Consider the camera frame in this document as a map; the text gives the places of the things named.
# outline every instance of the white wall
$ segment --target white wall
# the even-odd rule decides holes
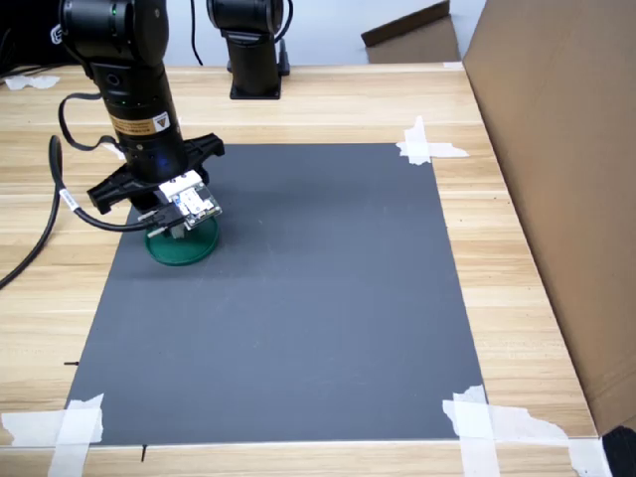
[[[360,35],[367,30],[436,3],[437,0],[294,0],[294,19],[287,33],[293,65],[359,65],[368,62]],[[451,0],[451,13],[465,53],[486,0]],[[170,44],[166,65],[197,64],[190,47],[190,1],[167,0]],[[228,62],[228,49],[208,18],[206,0],[195,0],[197,49],[206,66]]]

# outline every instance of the black mount bracket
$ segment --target black mount bracket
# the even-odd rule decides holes
[[[210,178],[203,168],[203,162],[210,156],[223,156],[225,154],[224,143],[215,134],[184,141],[186,155],[188,157],[188,171],[194,170],[204,182],[208,184]],[[135,179],[127,164],[124,164],[113,172],[104,181],[88,190],[90,201],[102,214],[110,212],[110,207],[125,199],[129,199],[132,205],[144,213],[152,210],[160,204],[159,198],[154,194],[159,189],[159,184],[150,184]]]

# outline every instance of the black metal stand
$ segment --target black metal stand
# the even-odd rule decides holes
[[[231,99],[280,99],[282,77],[290,73],[285,41],[276,61],[273,35],[224,32],[233,74]]]

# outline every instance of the warning label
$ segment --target warning label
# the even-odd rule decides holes
[[[150,119],[128,120],[110,116],[112,127],[129,136],[150,136],[170,127],[170,116],[163,112]]]
[[[170,116],[167,112],[153,117],[152,120],[155,123],[155,130],[157,132],[163,131],[164,129],[168,129],[170,127]]]

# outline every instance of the cable connector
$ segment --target cable connector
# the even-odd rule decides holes
[[[139,216],[137,220],[139,222],[150,222],[151,231],[148,233],[148,238],[152,239],[173,227],[183,224],[186,218],[176,204],[169,203],[155,211]]]

